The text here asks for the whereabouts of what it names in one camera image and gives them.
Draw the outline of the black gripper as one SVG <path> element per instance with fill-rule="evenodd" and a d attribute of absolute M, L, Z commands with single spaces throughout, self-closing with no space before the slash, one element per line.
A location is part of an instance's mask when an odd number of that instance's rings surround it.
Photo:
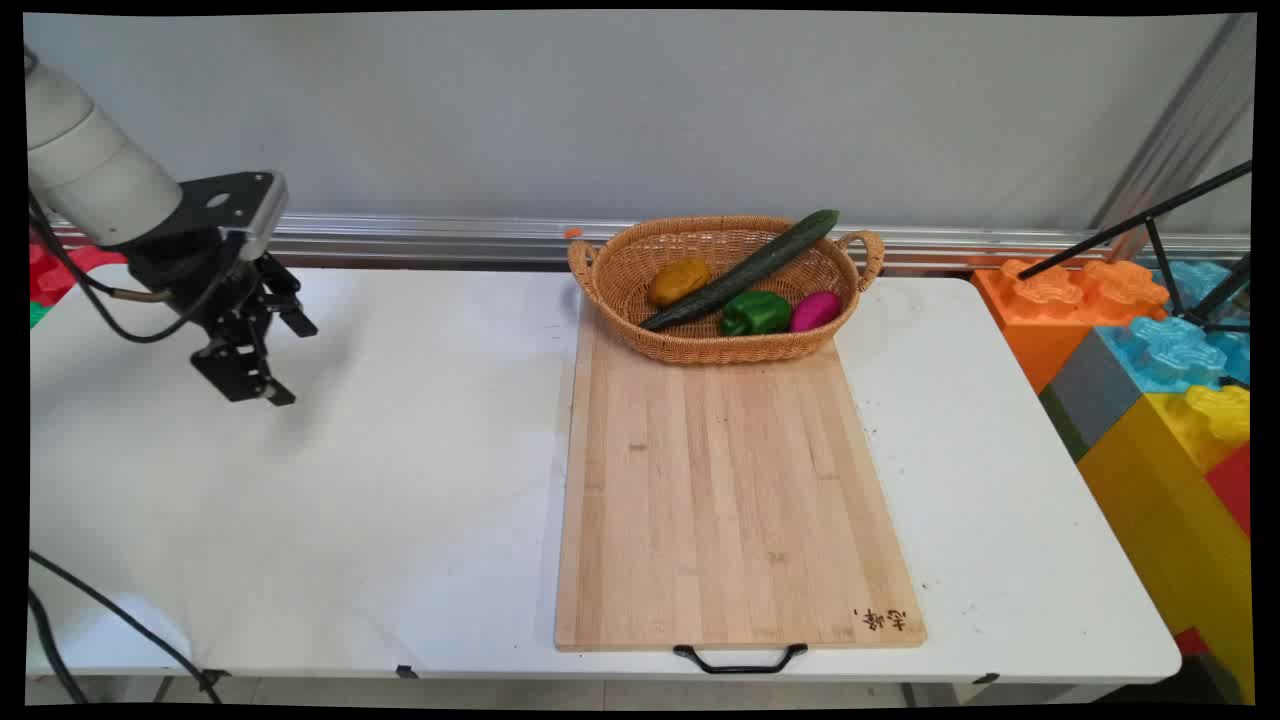
<path fill-rule="evenodd" d="M 207 345 L 189 361 L 228 401 L 262 398 L 288 406 L 296 396 L 268 360 L 270 313 L 301 338 L 314 337 L 317 327 L 300 301 L 298 278 L 270 252 L 239 258 L 239 240 L 238 232 L 224 237 L 220 231 L 191 231 L 136 241 L 128 246 L 128 270 L 146 290 L 166 295 L 177 325 L 195 324 L 207 333 Z"/>

